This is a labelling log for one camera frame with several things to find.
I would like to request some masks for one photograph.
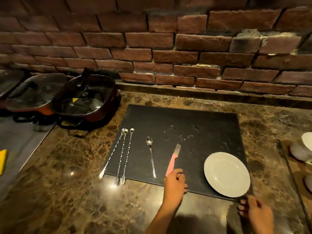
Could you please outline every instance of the black slate board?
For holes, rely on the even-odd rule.
[[[236,114],[130,104],[109,155],[120,137],[122,128],[127,128],[129,132],[124,144],[120,177],[123,175],[126,162],[130,129],[134,128],[126,179],[163,186],[170,158],[176,145],[180,144],[181,150],[179,157],[175,160],[175,168],[184,170],[188,191],[226,200],[236,200],[217,193],[208,184],[203,168],[206,158],[215,152],[230,153],[245,165],[247,164]],[[153,139],[152,150],[156,178],[153,177],[150,151],[146,145],[148,136]],[[117,175],[122,144],[123,137],[111,157],[105,174]]]

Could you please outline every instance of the pink knife handle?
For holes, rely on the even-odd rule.
[[[174,160],[177,158],[177,155],[174,153],[170,159],[166,176],[168,176],[174,170]]]

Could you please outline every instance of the knife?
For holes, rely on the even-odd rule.
[[[176,149],[174,150],[174,153],[170,159],[166,176],[168,176],[174,170],[174,160],[179,156],[180,149],[181,145],[177,144]]]

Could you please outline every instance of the brick wall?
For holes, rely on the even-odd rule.
[[[0,0],[0,67],[312,97],[312,0]]]

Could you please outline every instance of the yellow sponge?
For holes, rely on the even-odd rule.
[[[2,175],[4,171],[6,155],[7,155],[6,149],[0,151],[0,175]]]

